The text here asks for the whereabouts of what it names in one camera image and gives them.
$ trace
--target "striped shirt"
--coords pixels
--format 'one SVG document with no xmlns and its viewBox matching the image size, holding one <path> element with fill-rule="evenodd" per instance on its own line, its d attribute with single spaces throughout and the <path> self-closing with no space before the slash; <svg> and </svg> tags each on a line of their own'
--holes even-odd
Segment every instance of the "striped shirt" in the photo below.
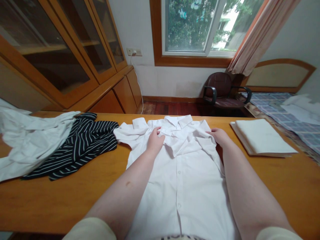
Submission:
<svg viewBox="0 0 320 240">
<path fill-rule="evenodd" d="M 97 121 L 97 114 L 84 113 L 77 117 L 65 143 L 40 167 L 22 180 L 49 176 L 51 181 L 68 176 L 100 154 L 117 148 L 113 130 L 117 122 Z"/>
</svg>

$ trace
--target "checkered bed sheet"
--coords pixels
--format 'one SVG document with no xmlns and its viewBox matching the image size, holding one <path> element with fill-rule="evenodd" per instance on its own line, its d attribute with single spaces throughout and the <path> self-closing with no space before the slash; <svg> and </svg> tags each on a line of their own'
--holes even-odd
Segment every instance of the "checkered bed sheet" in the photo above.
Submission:
<svg viewBox="0 0 320 240">
<path fill-rule="evenodd" d="M 291 96 L 292 94 L 290 93 L 252 93 L 250 102 L 258 107 L 260 111 L 272 117 L 284 128 L 297 134 L 306 145 L 320 155 L 319 125 L 301 122 L 283 108 L 276 108 L 269 105 L 272 102 L 280 105 L 281 102 L 284 102 Z"/>
</svg>

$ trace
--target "white shirt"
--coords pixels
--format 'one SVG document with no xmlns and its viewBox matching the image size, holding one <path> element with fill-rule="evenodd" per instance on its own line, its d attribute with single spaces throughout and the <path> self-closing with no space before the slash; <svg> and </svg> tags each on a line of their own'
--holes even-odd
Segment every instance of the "white shirt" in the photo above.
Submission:
<svg viewBox="0 0 320 240">
<path fill-rule="evenodd" d="M 114 134 L 130 145 L 127 168 L 146 150 L 150 133 L 161 126 L 162 149 L 135 215 L 128 239 L 186 234 L 204 239 L 240 239 L 231 212 L 224 168 L 205 120 L 190 115 L 123 123 Z"/>
<path fill-rule="evenodd" d="M 0 107 L 2 139 L 12 147 L 7 157 L 0 158 L 0 182 L 40 166 L 67 139 L 74 116 L 80 112 L 66 112 L 54 118 L 33 117 L 30 113 Z"/>
</svg>

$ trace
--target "bed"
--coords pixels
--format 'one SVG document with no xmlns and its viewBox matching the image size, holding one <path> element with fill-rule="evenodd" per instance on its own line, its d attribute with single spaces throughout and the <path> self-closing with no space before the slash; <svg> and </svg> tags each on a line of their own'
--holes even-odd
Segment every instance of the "bed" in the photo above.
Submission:
<svg viewBox="0 0 320 240">
<path fill-rule="evenodd" d="M 320 126 L 301 122 L 282 107 L 315 71 L 315 67 L 296 59 L 274 59 L 257 64 L 241 86 L 253 94 L 246 109 L 256 118 L 265 118 L 290 138 L 307 156 L 320 166 Z M 247 93 L 236 98 L 244 101 Z"/>
</svg>

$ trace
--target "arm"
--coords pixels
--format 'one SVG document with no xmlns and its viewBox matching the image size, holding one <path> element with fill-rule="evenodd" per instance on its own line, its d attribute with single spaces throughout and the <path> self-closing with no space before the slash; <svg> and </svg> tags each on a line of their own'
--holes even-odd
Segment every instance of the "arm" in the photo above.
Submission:
<svg viewBox="0 0 320 240">
<path fill-rule="evenodd" d="M 250 88 L 248 88 L 248 87 L 238 87 L 238 86 L 231 86 L 231 88 L 243 88 L 243 89 L 245 89 L 247 91 L 248 95 L 247 95 L 247 99 L 244 102 L 244 104 L 247 104 L 248 102 L 250 102 L 251 97 L 252 97 L 252 91 L 251 91 Z"/>
<path fill-rule="evenodd" d="M 267 227 L 281 227 L 294 232 L 281 206 L 264 185 L 250 163 L 219 128 L 211 134 L 223 149 L 227 189 L 231 209 L 242 239 L 256 239 Z"/>
<path fill-rule="evenodd" d="M 107 189 L 85 216 L 105 221 L 117 239 L 124 239 L 131 227 L 154 160 L 163 145 L 165 136 L 158 137 L 159 129 L 157 127 L 152 131 L 147 150 Z"/>
<path fill-rule="evenodd" d="M 207 99 L 207 89 L 210 88 L 212 90 L 212 99 L 211 101 L 209 101 L 209 99 Z M 217 90 L 215 87 L 209 87 L 209 86 L 204 86 L 204 91 L 203 91 L 203 99 L 209 103 L 211 103 L 212 105 L 214 105 L 217 101 Z"/>
</svg>

